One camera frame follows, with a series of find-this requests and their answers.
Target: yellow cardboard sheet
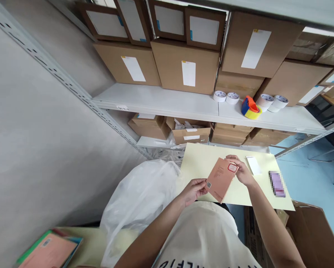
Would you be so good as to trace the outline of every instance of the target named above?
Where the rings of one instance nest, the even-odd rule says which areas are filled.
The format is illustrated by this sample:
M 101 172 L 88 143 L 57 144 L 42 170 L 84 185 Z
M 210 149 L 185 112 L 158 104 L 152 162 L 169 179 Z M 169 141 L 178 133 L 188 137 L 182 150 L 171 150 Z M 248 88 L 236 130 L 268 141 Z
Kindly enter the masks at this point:
M 260 185 L 271 206 L 275 209 L 295 210 L 283 179 L 282 184 L 286 192 L 286 197 L 276 197 L 273 193 L 269 171 L 280 172 L 280 169 L 275 156 L 267 153 L 188 143 L 181 166 L 182 183 L 178 186 L 178 192 L 181 192 L 191 179 L 207 178 L 217 159 L 219 157 L 224 159 L 228 154 L 237 155 L 247 166 L 246 156 L 254 156 L 262 170 L 262 173 L 254 176 L 254 178 Z M 198 200 L 216 202 L 215 198 L 209 193 Z M 248 189 L 239 182 L 237 177 L 232 180 L 223 203 L 251 206 Z

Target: plastic bag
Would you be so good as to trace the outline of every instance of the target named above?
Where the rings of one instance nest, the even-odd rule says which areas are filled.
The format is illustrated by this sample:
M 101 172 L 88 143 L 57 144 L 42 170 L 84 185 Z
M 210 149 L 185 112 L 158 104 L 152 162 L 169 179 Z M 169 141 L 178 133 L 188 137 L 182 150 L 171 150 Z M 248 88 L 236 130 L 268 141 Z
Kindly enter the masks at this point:
M 180 168 L 172 161 L 146 161 L 117 186 L 107 204 L 100 228 L 107 232 L 101 263 L 112 268 L 139 234 L 176 197 Z

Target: person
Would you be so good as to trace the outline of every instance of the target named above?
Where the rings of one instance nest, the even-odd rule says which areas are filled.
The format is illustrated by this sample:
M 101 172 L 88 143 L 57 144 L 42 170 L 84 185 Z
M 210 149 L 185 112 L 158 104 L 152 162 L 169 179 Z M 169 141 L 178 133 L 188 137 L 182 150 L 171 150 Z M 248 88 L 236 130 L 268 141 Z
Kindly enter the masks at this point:
M 245 163 L 235 155 L 238 180 L 248 191 L 257 224 L 275 267 L 305 267 L 301 256 Z M 162 213 L 136 238 L 116 268 L 258 268 L 249 249 L 238 238 L 232 215 L 222 207 L 198 201 L 206 179 L 193 179 Z

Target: blue floor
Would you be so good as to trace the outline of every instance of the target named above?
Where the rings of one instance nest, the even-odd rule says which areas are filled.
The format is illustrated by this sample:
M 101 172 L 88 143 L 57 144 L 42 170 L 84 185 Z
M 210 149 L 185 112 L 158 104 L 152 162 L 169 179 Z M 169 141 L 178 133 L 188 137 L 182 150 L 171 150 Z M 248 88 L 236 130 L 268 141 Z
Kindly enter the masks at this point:
M 298 142 L 298 138 L 300 137 L 290 136 L 278 146 L 292 146 Z M 323 138 L 277 159 L 277 163 L 291 198 L 323 208 L 334 233 L 334 163 L 308 160 L 308 157 L 312 158 L 331 149 L 333 146 Z M 270 147 L 270 151 L 272 154 L 277 154 L 282 149 Z M 317 159 L 329 160 L 333 158 L 334 152 Z M 244 242 L 243 207 L 238 205 L 228 205 L 228 207 L 235 217 L 239 238 Z

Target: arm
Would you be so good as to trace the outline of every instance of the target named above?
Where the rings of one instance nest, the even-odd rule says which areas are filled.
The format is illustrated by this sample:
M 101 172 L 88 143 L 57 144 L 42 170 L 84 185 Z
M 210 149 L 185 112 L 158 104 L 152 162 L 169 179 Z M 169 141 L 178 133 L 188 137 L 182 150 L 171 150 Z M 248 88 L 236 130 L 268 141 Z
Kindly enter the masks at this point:
M 193 179 L 162 213 L 136 238 L 115 268 L 151 267 L 185 207 L 205 195 L 206 179 Z
M 237 177 L 248 188 L 261 237 L 275 267 L 305 267 L 295 243 L 245 163 L 235 155 L 228 155 L 226 160 L 239 167 Z

